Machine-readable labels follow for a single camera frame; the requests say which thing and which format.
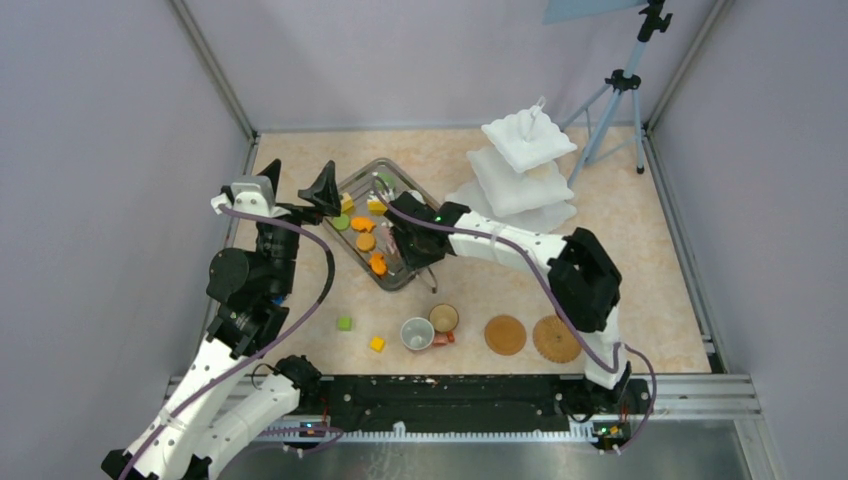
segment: tripod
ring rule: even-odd
[[[612,155],[619,149],[630,145],[633,142],[638,141],[637,143],[637,152],[638,152],[638,164],[636,166],[636,172],[640,175],[645,173],[645,152],[642,151],[641,144],[643,138],[643,131],[641,125],[641,118],[639,112],[639,86],[642,84],[642,79],[639,78],[638,75],[634,75],[633,72],[636,70],[636,66],[639,64],[639,60],[642,58],[642,54],[645,52],[645,47],[648,46],[648,40],[651,39],[651,35],[657,30],[660,32],[665,32],[668,29],[669,23],[671,23],[671,15],[667,14],[665,18],[661,17],[662,8],[665,0],[648,0],[648,6],[642,9],[639,12],[639,15],[645,15],[645,21],[642,24],[642,28],[639,30],[639,35],[636,37],[637,42],[636,46],[633,48],[633,52],[630,54],[630,60],[627,61],[627,66],[622,70],[614,70],[610,78],[604,80],[604,86],[601,87],[600,90],[595,92],[589,100],[586,101],[580,108],[577,109],[568,119],[562,124],[561,130],[565,130],[566,127],[571,125],[574,120],[577,119],[584,112],[586,113],[586,125],[589,130],[589,142],[586,144],[586,148],[583,149],[583,152],[580,154],[580,159],[577,161],[577,165],[575,165],[574,170],[571,172],[571,175],[568,177],[568,187],[574,184],[574,180],[577,179],[577,175],[580,174],[580,171],[583,170],[585,165],[591,165],[599,160],[602,160],[609,155]],[[592,122],[589,118],[589,107],[595,103],[598,98],[601,97],[607,90],[612,87],[612,98],[610,98],[609,103],[604,109],[604,113],[601,114],[601,119],[598,121],[598,125],[596,126],[594,132],[592,131]],[[618,110],[618,105],[621,103],[621,97],[625,92],[632,92],[633,96],[633,118],[634,118],[634,126],[636,127],[636,134],[631,138],[625,140],[617,147],[612,150],[605,152],[600,157],[598,156],[598,150],[600,150],[601,143],[603,143],[604,137],[607,134],[607,130],[609,130],[610,124],[612,123],[613,117],[615,117],[615,112]]]

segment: gray wall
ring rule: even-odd
[[[844,478],[848,6],[737,1],[657,132],[789,478]]]
[[[479,126],[540,95],[563,120],[624,67],[643,18],[545,26],[547,0],[188,3],[259,130]],[[669,2],[638,70],[646,117],[712,3]]]
[[[246,142],[163,0],[0,5],[0,478],[102,478],[195,347]]]

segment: green cube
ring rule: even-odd
[[[338,328],[343,332],[351,331],[353,329],[353,319],[350,317],[339,317]]]

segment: tray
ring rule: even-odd
[[[371,252],[362,253],[356,248],[356,238],[359,236],[359,232],[354,231],[352,228],[339,232],[333,228],[333,225],[330,223],[332,219],[329,218],[324,219],[324,227],[345,247],[345,250],[347,250],[356,262],[365,270],[365,272],[375,282],[377,282],[377,285],[379,285],[380,288],[393,292],[400,290],[411,282],[412,279],[418,276],[419,271],[411,271],[406,268],[403,264],[403,260],[397,252],[394,254],[390,253],[387,245],[387,237],[384,233],[387,234],[388,228],[392,225],[391,222],[382,215],[372,215],[371,212],[368,211],[367,202],[372,191],[372,179],[375,173],[385,174],[392,178],[394,181],[393,193],[395,197],[405,191],[416,190],[424,198],[424,202],[434,210],[438,210],[440,205],[429,193],[421,188],[420,185],[415,183],[415,181],[412,180],[406,172],[388,158],[378,158],[373,160],[368,165],[357,170],[356,173],[350,177],[339,182],[339,193],[348,193],[353,199],[354,209],[350,212],[346,212],[351,219],[354,217],[368,217],[377,224],[377,228],[375,228],[374,232],[372,232],[377,239],[377,247]],[[386,265],[388,266],[389,271],[382,277],[371,271],[371,267],[368,265],[368,259],[374,252],[380,252],[386,258]],[[433,282],[433,284],[430,285],[430,288],[435,292],[437,288],[436,278],[433,276],[432,271],[429,271],[429,274]]]

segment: black tripod clamp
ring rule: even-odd
[[[643,8],[639,15],[645,15],[645,23],[639,29],[639,35],[636,37],[642,43],[648,43],[651,35],[659,30],[660,33],[665,33],[668,30],[668,25],[671,23],[671,13],[662,18],[662,7],[665,0],[648,0],[648,6]]]

